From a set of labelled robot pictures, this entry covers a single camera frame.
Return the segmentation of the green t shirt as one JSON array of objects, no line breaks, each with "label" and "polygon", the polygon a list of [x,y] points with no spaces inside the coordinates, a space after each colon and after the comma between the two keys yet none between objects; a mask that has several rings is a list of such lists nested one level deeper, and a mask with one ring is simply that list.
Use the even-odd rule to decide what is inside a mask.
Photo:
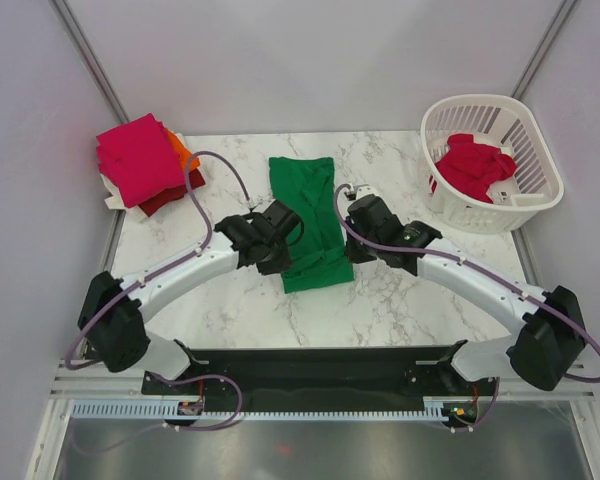
[{"label": "green t shirt", "polygon": [[298,293],[354,280],[342,229],[333,207],[335,167],[330,157],[269,159],[273,197],[291,208],[302,224],[289,240],[293,265],[282,274],[284,292]]}]

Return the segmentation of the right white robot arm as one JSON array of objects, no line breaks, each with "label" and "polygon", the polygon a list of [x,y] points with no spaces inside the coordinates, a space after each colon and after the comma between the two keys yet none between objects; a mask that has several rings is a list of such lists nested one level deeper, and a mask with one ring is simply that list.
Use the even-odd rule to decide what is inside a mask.
[{"label": "right white robot arm", "polygon": [[438,381],[447,392],[463,392],[488,377],[520,378],[552,391],[584,350],[585,324],[577,296],[563,286],[540,287],[501,277],[461,251],[435,228],[404,224],[370,189],[349,194],[347,256],[351,263],[380,260],[461,296],[508,332],[494,340],[461,340],[440,359]]}]

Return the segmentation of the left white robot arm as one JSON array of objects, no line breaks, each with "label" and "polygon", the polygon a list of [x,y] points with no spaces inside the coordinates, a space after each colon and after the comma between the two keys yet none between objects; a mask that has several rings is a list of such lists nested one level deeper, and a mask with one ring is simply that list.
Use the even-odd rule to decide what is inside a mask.
[{"label": "left white robot arm", "polygon": [[202,284],[243,267],[263,275],[283,273],[292,260],[288,240],[304,233],[301,217],[275,200],[262,212],[232,215],[209,225],[205,236],[150,268],[122,278],[108,271],[96,275],[79,316],[78,327],[111,373],[140,368],[165,379],[178,393],[199,382],[199,369],[177,340],[146,330],[160,311]]}]

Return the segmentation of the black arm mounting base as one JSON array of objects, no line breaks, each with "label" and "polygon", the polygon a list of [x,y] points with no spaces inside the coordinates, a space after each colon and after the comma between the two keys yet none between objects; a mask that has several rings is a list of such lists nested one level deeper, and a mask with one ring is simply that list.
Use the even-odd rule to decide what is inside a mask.
[{"label": "black arm mounting base", "polygon": [[145,395],[201,394],[235,408],[243,404],[404,406],[427,397],[472,398],[494,393],[487,379],[469,383],[452,372],[449,347],[366,347],[192,350],[194,362],[177,384],[147,374]]}]

